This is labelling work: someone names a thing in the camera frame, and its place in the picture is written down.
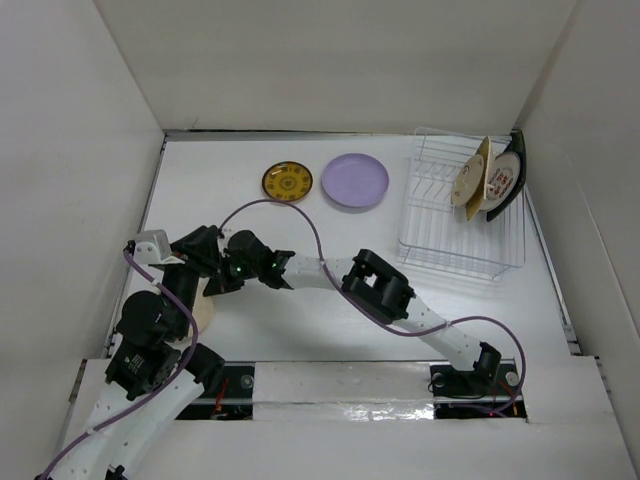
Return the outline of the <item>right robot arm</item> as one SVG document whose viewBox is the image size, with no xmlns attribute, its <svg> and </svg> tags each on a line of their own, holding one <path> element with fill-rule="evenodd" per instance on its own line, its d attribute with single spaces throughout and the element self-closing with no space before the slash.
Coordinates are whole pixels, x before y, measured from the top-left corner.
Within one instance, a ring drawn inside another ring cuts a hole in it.
<svg viewBox="0 0 640 480">
<path fill-rule="evenodd" d="M 470 391 L 484 393 L 498 381 L 501 353 L 436 314 L 404 274 L 371 250 L 362 249 L 352 258 L 309 257 L 272 250 L 254 233 L 242 230 L 218 254 L 204 295 L 238 291 L 248 280 L 275 290 L 334 290 L 383 329 L 418 338 L 436 350 L 462 374 Z"/>
</svg>

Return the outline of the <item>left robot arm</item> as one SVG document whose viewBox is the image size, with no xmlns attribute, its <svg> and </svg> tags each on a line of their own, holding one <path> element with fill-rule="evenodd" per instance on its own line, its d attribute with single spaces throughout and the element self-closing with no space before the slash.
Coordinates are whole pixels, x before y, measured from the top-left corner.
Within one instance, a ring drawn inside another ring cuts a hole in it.
<svg viewBox="0 0 640 480">
<path fill-rule="evenodd" d="M 220 390 L 225 361 L 199 343 L 193 315 L 200 280 L 218 271 L 218 237 L 202 226 L 175 242 L 163 230 L 127 242 L 124 259 L 153 288 L 125 301 L 121 340 L 84 431 L 41 478 L 131 479 L 181 411 Z"/>
</svg>

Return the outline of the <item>bamboo weave pattern tray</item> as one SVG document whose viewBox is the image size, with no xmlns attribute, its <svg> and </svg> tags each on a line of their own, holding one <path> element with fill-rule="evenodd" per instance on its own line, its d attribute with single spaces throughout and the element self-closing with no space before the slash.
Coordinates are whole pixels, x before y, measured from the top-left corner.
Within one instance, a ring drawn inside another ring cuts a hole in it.
<svg viewBox="0 0 640 480">
<path fill-rule="evenodd" d="M 469 171 L 477 177 L 472 184 L 475 187 L 473 194 L 465 205 L 466 219 L 470 221 L 480 210 L 486 199 L 488 173 L 495 159 L 493 142 L 490 137 L 485 137 L 471 157 Z"/>
</svg>

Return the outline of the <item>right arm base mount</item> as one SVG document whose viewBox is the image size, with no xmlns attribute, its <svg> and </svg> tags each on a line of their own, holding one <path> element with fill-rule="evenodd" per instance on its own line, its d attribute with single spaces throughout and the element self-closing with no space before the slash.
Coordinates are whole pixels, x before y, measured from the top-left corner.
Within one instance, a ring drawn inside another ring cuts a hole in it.
<svg viewBox="0 0 640 480">
<path fill-rule="evenodd" d="M 445 363 L 431 364 L 429 372 L 427 389 L 433 396 L 436 420 L 527 418 L 522 396 L 495 413 L 511 400 L 520 380 L 513 360 L 501 362 L 496 379 L 489 385 L 473 379 L 470 372 L 459 372 Z"/>
</svg>

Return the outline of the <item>white plate red characters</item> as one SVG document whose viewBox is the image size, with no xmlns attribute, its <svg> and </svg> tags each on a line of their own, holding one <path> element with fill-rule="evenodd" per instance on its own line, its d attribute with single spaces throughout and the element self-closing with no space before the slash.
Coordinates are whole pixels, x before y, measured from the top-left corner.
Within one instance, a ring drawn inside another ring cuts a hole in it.
<svg viewBox="0 0 640 480">
<path fill-rule="evenodd" d="M 521 160 L 516 152 L 497 155 L 488 173 L 486 199 L 483 212 L 492 212 L 501 207 L 516 186 L 521 171 Z"/>
</svg>

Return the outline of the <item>black floral square plate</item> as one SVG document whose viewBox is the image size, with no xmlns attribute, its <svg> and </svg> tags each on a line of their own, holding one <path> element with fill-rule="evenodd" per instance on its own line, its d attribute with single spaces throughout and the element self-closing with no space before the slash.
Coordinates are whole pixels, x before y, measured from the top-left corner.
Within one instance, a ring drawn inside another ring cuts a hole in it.
<svg viewBox="0 0 640 480">
<path fill-rule="evenodd" d="M 487 197 L 482 204 L 486 221 L 492 222 L 519 195 L 526 183 L 527 155 L 523 132 L 513 129 L 510 142 L 493 160 L 487 173 Z"/>
</svg>

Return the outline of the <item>cream plate with motifs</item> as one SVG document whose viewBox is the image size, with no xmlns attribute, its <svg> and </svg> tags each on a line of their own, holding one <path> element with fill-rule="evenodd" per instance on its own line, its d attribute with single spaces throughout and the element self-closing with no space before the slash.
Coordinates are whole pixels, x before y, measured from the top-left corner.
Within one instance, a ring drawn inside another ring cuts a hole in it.
<svg viewBox="0 0 640 480">
<path fill-rule="evenodd" d="M 467 160 L 459 171 L 451 190 L 451 203 L 455 207 L 464 207 L 481 185 L 485 173 L 485 159 L 475 154 Z"/>
</svg>

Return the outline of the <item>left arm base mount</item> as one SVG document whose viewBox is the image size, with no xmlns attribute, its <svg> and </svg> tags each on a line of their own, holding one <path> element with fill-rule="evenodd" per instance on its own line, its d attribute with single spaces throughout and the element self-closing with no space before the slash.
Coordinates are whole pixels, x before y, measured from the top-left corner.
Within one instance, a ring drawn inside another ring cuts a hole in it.
<svg viewBox="0 0 640 480">
<path fill-rule="evenodd" d="M 220 385 L 185 407 L 178 420 L 242 421 L 253 418 L 254 363 L 231 363 Z"/>
</svg>

